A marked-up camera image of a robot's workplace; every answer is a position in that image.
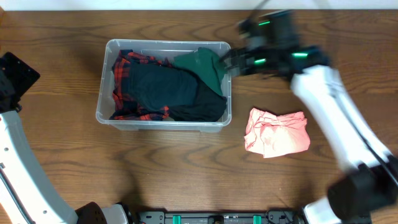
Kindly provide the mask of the green garment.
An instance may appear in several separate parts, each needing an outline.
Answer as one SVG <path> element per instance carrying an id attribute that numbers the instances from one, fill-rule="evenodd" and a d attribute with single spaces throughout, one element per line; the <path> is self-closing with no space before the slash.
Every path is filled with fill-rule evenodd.
<path id="1" fill-rule="evenodd" d="M 226 65 L 214 51 L 200 47 L 189 54 L 174 57 L 174 66 L 196 74 L 215 93 L 223 96 L 221 83 Z"/>

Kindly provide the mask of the black cloth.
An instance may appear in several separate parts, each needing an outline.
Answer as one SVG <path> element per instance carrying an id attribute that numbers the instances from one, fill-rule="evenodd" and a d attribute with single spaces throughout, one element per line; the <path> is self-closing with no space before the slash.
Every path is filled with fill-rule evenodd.
<path id="1" fill-rule="evenodd" d="M 169 108 L 169 116 L 175 121 L 217 122 L 226 106 L 226 97 L 215 93 L 199 80 L 193 104 L 172 106 Z"/>

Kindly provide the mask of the pink garment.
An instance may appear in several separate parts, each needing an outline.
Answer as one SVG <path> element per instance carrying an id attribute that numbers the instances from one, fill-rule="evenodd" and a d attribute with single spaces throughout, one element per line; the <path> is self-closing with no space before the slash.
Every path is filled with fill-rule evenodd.
<path id="1" fill-rule="evenodd" d="M 306 151 L 310 146 L 306 125 L 302 111 L 276 116 L 253 108 L 246 125 L 245 150 L 264 158 Z"/>

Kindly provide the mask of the dark navy garment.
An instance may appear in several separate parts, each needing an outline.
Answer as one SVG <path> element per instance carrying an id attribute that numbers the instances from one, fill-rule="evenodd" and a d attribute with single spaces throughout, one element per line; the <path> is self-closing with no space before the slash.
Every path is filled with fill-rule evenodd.
<path id="1" fill-rule="evenodd" d="M 168 106 L 192 105 L 197 93 L 197 79 L 182 70 L 153 63 L 133 62 L 122 91 L 149 111 Z"/>

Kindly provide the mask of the red navy plaid shirt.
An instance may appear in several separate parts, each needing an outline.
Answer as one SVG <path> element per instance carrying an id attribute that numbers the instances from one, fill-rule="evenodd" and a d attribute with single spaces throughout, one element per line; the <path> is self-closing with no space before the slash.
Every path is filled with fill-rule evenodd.
<path id="1" fill-rule="evenodd" d="M 130 86 L 130 66 L 133 62 L 138 64 L 153 64 L 161 67 L 172 68 L 167 60 L 158 60 L 153 56 L 146 56 L 133 52 L 133 50 L 120 50 L 112 71 L 114 73 L 114 90 L 112 93 L 115 102 L 115 112 L 111 120 L 133 120 L 133 121 L 163 121 L 169 117 L 169 107 L 163 106 L 160 110 L 152 112 L 143 107 L 130 93 L 127 88 Z"/>

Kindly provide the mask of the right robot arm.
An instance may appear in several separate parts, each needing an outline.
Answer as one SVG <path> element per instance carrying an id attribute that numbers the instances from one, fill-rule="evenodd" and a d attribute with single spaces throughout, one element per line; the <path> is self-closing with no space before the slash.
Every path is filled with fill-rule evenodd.
<path id="1" fill-rule="evenodd" d="M 290 11 L 253 10 L 238 31 L 246 45 L 224 55 L 228 68 L 288 80 L 345 174 L 325 197 L 303 207 L 295 223 L 363 223 L 372 211 L 395 204 L 397 158 L 368 126 L 326 54 L 300 43 Z"/>

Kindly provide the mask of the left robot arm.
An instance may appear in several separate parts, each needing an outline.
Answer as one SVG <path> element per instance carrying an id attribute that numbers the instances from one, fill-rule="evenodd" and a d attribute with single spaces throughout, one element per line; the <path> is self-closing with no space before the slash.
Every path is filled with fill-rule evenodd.
<path id="1" fill-rule="evenodd" d="M 14 54 L 1 57 L 1 205 L 13 223 L 132 223 L 127 206 L 73 209 L 55 190 L 25 136 L 21 97 L 40 74 Z"/>

